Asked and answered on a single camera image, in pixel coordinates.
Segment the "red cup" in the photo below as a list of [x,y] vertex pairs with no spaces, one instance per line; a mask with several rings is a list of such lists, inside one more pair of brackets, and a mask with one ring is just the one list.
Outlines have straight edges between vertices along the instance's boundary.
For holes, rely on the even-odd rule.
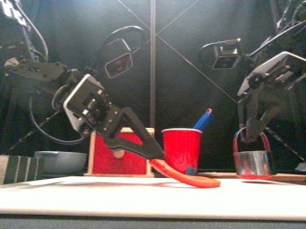
[[181,174],[195,175],[201,131],[188,128],[161,130],[164,161]]

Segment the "bowl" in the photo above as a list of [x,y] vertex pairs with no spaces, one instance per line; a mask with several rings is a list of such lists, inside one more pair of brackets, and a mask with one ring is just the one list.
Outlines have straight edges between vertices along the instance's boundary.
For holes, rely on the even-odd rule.
[[44,159],[45,174],[77,174],[86,160],[85,153],[62,151],[36,151],[34,157]]

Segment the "red cardboard box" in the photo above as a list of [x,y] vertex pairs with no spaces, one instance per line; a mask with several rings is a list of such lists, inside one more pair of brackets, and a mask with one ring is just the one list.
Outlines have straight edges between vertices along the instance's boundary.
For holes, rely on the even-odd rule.
[[[153,128],[147,128],[153,136]],[[141,140],[130,128],[122,128],[118,138],[141,144]],[[140,175],[153,176],[148,160],[126,150],[112,151],[102,137],[94,132],[90,134],[88,170],[85,175]]]

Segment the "white table surface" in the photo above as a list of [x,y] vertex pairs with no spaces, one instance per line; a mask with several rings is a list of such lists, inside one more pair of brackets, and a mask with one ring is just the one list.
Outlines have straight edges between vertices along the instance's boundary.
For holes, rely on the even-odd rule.
[[0,214],[306,221],[306,186],[220,179],[70,176],[0,186]]

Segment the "blue marker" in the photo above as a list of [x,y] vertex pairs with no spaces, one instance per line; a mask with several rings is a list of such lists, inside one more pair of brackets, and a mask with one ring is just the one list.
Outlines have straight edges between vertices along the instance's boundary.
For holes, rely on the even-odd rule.
[[212,110],[208,108],[205,114],[197,119],[197,122],[193,126],[193,129],[203,131],[211,121],[212,118]]

